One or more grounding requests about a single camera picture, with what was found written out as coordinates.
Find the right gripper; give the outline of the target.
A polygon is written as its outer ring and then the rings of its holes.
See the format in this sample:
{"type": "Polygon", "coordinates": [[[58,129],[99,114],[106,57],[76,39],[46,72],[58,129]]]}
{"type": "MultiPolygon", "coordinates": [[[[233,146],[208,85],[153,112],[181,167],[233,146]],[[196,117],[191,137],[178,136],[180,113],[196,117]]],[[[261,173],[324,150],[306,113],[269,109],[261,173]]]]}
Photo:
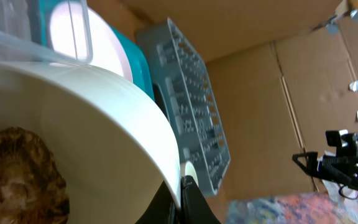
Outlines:
{"type": "Polygon", "coordinates": [[[358,157],[323,156],[318,162],[317,152],[305,152],[291,159],[306,175],[339,184],[341,197],[358,199],[358,157]]]}

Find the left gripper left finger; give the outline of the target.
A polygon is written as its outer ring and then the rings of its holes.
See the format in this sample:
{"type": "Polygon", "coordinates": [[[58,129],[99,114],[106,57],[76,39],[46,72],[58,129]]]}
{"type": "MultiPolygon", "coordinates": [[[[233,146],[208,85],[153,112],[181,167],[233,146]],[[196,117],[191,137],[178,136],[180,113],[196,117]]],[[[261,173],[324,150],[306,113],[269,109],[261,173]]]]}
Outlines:
{"type": "Polygon", "coordinates": [[[165,182],[162,182],[144,214],[135,224],[177,224],[177,208],[165,182]]]}

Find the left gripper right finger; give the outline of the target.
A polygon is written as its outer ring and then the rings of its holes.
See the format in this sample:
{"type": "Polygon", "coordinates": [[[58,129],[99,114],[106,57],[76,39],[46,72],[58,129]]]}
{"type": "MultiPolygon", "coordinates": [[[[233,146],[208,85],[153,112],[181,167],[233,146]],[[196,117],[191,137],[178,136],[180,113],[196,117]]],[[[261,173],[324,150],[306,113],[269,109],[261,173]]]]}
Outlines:
{"type": "Polygon", "coordinates": [[[181,178],[181,215],[184,224],[220,224],[196,184],[195,179],[186,175],[181,178]]]}

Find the white cup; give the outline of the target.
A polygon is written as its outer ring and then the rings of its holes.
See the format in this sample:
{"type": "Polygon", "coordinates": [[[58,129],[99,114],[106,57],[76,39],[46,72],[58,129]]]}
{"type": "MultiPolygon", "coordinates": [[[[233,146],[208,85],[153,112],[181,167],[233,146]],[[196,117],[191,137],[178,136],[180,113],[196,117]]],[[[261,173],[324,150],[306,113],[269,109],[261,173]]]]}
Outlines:
{"type": "Polygon", "coordinates": [[[188,175],[191,176],[193,180],[196,182],[196,184],[199,185],[198,176],[195,167],[191,161],[186,161],[180,164],[180,175],[181,177],[186,177],[188,175]]]}

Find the small white bowl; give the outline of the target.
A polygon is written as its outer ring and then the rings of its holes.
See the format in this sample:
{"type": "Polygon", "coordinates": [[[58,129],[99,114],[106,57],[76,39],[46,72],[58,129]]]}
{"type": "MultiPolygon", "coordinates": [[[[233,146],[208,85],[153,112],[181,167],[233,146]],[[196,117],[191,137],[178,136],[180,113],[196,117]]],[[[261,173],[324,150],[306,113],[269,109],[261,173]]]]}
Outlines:
{"type": "Polygon", "coordinates": [[[0,62],[0,130],[35,132],[67,182],[70,223],[135,223],[158,188],[180,207],[175,135],[154,101],[91,65],[0,62]]]}

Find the brown food chunk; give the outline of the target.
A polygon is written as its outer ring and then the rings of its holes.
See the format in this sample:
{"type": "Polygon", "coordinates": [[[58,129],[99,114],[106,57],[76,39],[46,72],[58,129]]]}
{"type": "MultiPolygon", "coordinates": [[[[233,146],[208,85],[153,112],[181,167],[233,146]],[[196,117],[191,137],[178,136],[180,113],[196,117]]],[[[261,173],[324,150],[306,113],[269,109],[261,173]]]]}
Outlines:
{"type": "Polygon", "coordinates": [[[0,131],[0,223],[66,223],[67,183],[53,153],[32,131],[0,131]]]}

